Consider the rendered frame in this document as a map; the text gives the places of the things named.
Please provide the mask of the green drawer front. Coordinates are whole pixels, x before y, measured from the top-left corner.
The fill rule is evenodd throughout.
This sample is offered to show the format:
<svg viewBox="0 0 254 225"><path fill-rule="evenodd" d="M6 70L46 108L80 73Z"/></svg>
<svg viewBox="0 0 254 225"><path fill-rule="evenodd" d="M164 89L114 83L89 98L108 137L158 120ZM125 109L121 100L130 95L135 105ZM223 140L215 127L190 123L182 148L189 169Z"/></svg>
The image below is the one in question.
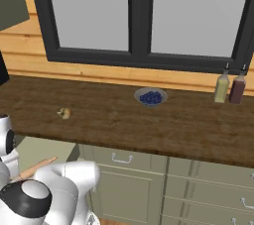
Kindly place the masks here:
<svg viewBox="0 0 254 225"><path fill-rule="evenodd" d="M169 158L169 174L254 188L254 169L215 163Z"/></svg>
<svg viewBox="0 0 254 225"><path fill-rule="evenodd" d="M247 219L246 221L240 220L236 218L237 225L248 225L249 221L253 221L254 219ZM217 221L217 222L200 222L200 221L193 221L183 218L176 218L163 215L161 225L232 225L231 218L227 218L225 221Z"/></svg>
<svg viewBox="0 0 254 225"><path fill-rule="evenodd" d="M176 192L166 196L163 214L200 222L254 219L254 210L244 206L242 198L254 205L254 190L198 183L191 198L179 198Z"/></svg>
<svg viewBox="0 0 254 225"><path fill-rule="evenodd" d="M92 149L93 149L94 160L102 165L157 172L157 173L164 173L166 169L167 158L164 156L102 148L102 147L93 147ZM133 160L129 165L117 164L111 160L112 153L116 154L117 160L127 161L129 156L133 156Z"/></svg>

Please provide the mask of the open green drawer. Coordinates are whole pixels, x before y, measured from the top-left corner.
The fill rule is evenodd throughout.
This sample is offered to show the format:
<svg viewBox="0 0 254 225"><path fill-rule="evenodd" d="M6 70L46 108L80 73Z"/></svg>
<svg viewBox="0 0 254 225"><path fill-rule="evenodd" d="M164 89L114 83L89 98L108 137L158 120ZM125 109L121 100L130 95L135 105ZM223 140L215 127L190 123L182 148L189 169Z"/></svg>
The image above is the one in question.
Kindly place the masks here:
<svg viewBox="0 0 254 225"><path fill-rule="evenodd" d="M78 144L56 140L17 136L19 170L23 171L44 159L57 157L55 163L76 161L80 155Z"/></svg>

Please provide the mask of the wooden rolling pin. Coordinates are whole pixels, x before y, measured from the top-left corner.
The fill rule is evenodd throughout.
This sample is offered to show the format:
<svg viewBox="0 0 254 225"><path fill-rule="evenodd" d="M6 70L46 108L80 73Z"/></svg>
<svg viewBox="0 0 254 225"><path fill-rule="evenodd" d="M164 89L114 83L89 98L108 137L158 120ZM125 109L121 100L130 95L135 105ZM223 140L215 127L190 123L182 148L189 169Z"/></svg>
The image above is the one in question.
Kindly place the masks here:
<svg viewBox="0 0 254 225"><path fill-rule="evenodd" d="M57 157L42 160L38 162L37 164L35 164L34 166L22 171L19 175L12 177L12 180L15 181L15 180L30 178L38 169L49 165L50 163L54 162L56 159Z"/></svg>

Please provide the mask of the grey bowl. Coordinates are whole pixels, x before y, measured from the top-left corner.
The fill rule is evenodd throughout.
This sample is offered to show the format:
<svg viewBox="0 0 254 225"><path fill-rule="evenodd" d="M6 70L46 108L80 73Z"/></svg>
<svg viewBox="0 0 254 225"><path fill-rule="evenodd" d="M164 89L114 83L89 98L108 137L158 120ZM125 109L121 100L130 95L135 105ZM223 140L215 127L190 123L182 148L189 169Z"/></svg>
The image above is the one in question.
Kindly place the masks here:
<svg viewBox="0 0 254 225"><path fill-rule="evenodd" d="M145 104L145 103L142 103L140 101L140 96L144 93L147 93L149 91L158 91L161 95L162 95L162 101L159 103L159 104L155 104L155 105L148 105L148 104ZM159 106L160 104L164 103L167 99L168 99L168 95L167 93L160 89L160 88L152 88L152 87L143 87L143 88L140 88L138 89L135 94L134 94L134 98L140 102L141 104L143 104L144 106L147 106L147 107L150 107L150 108L153 108L153 107L156 107L156 106Z"/></svg>

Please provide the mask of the blueberries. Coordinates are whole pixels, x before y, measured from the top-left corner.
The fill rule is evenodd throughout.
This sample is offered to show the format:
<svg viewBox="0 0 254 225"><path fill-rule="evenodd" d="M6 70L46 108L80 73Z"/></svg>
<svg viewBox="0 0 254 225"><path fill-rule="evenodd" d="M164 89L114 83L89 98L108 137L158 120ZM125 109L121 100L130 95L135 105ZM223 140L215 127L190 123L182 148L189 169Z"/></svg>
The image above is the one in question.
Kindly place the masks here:
<svg viewBox="0 0 254 225"><path fill-rule="evenodd" d="M149 91L140 96L140 101L148 105L159 104L162 101L162 95L158 91Z"/></svg>

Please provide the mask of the beige garlic bulb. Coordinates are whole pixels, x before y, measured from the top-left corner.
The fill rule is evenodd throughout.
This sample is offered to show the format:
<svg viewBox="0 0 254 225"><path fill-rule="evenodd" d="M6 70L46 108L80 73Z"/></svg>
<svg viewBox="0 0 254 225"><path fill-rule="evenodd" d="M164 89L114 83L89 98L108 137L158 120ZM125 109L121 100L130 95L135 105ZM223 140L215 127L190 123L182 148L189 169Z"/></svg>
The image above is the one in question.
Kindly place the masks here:
<svg viewBox="0 0 254 225"><path fill-rule="evenodd" d="M63 119L67 120L70 118L71 111L69 108L62 108L60 111L57 112L57 114Z"/></svg>

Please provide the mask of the dark framed window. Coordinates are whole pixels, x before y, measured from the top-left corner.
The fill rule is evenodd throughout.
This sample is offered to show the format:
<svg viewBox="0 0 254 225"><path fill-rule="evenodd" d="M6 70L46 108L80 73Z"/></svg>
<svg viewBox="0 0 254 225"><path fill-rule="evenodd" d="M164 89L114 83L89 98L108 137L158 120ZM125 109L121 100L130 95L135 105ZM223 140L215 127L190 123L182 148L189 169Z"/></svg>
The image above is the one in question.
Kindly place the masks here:
<svg viewBox="0 0 254 225"><path fill-rule="evenodd" d="M50 61L232 74L254 54L254 0L35 0Z"/></svg>

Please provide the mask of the yellow oil bottle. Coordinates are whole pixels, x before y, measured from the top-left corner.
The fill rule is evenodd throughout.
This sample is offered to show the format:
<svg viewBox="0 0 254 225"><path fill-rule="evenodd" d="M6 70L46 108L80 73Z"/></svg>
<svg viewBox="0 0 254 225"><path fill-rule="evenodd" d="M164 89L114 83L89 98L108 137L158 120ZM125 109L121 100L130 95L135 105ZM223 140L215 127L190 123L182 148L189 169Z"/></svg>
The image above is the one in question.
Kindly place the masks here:
<svg viewBox="0 0 254 225"><path fill-rule="evenodd" d="M214 101L216 103L224 103L227 95L227 90L229 86L229 64L223 70L223 74L217 79L216 86L214 90Z"/></svg>

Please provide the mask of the green cupboard door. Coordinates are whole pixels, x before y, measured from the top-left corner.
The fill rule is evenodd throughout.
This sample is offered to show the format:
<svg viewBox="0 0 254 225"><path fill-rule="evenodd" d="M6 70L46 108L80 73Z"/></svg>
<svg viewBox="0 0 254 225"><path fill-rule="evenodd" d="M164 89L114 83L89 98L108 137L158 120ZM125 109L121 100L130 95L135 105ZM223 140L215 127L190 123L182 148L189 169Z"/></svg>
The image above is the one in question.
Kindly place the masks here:
<svg viewBox="0 0 254 225"><path fill-rule="evenodd" d="M93 212L99 218L131 225L160 224L162 173L99 167L99 184L90 192Z"/></svg>

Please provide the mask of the dark red sauce bottle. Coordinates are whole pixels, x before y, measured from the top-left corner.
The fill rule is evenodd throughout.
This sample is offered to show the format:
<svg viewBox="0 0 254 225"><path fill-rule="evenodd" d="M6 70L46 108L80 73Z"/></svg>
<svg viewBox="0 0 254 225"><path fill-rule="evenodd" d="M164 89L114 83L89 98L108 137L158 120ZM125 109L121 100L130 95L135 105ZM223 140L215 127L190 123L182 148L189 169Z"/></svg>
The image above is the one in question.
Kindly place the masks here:
<svg viewBox="0 0 254 225"><path fill-rule="evenodd" d="M239 75L233 79L232 87L229 94L230 103L240 104L242 101L244 89L246 86L245 72L246 65L243 65Z"/></svg>

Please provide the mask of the black appliance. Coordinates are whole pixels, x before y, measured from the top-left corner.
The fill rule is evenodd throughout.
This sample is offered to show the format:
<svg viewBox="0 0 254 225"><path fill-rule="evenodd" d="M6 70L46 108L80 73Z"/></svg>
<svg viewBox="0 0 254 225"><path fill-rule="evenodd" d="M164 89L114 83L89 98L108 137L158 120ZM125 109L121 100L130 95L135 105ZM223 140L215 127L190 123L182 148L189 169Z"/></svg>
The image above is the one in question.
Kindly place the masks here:
<svg viewBox="0 0 254 225"><path fill-rule="evenodd" d="M4 59L0 52L0 86L10 79Z"/></svg>

